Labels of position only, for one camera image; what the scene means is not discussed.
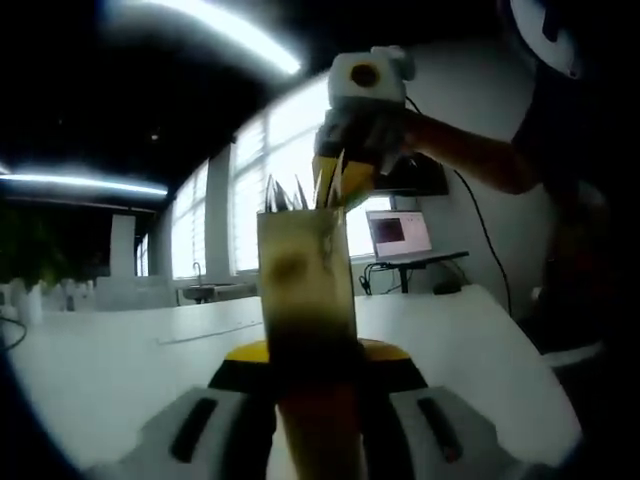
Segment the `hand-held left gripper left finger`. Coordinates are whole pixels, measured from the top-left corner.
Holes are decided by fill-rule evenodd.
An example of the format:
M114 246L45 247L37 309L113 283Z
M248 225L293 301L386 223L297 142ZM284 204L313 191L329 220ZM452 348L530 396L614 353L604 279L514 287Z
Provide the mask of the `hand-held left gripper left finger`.
M134 448L85 470L86 479L264 479L276 432L266 346L231 351L143 425Z

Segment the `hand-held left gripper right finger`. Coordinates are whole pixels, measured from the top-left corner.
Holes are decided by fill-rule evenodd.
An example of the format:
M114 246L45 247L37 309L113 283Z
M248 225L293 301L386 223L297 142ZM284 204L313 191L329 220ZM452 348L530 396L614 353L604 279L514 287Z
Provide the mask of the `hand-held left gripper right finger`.
M369 479L546 479L517 459L494 424L462 398L431 387L401 348L363 339L359 408Z

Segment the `person's right hand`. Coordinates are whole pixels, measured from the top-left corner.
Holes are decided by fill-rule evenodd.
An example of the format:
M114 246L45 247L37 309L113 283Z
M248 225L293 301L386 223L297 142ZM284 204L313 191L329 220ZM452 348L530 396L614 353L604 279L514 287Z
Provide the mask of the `person's right hand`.
M403 140L401 150L420 153L433 160L441 159L440 133L444 125L429 116L405 110L401 115Z

